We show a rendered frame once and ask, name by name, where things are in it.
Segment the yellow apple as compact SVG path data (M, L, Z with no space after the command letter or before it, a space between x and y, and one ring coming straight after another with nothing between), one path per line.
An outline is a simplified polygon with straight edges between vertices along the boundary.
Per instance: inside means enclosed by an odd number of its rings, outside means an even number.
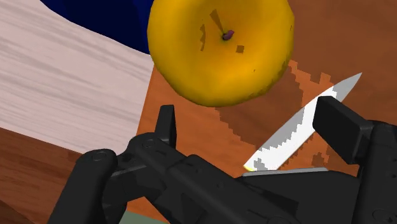
M288 0L154 0L148 46L180 96L233 106L266 93L284 74L294 22Z

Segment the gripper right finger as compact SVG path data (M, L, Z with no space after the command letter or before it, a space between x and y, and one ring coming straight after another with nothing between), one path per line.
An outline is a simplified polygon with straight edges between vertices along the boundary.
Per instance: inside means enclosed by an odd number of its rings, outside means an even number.
M397 224L397 126L366 120L332 96L317 99L312 126L347 164L359 165L352 224Z

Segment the dark blue rounded object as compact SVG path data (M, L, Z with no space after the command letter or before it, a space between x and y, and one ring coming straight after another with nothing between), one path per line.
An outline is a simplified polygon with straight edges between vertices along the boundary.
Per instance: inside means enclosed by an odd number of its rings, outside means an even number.
M86 29L149 54L147 26L154 0L40 0Z

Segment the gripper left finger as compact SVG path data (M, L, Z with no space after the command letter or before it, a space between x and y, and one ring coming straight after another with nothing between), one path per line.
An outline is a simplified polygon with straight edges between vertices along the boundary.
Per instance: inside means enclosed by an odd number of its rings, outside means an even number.
M182 194L164 178L183 157L176 151L174 106L163 105L155 131L132 138L122 154L100 149L77 159L48 224L119 224L127 202L141 197L170 224L187 224Z

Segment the knife with white blade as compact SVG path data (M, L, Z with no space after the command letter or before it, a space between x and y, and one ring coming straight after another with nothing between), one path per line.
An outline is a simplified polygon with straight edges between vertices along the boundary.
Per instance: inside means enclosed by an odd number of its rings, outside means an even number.
M273 171L280 168L314 133L312 123L318 98L332 96L341 102L360 78L360 73L355 74L314 97L253 153L244 168L247 171Z

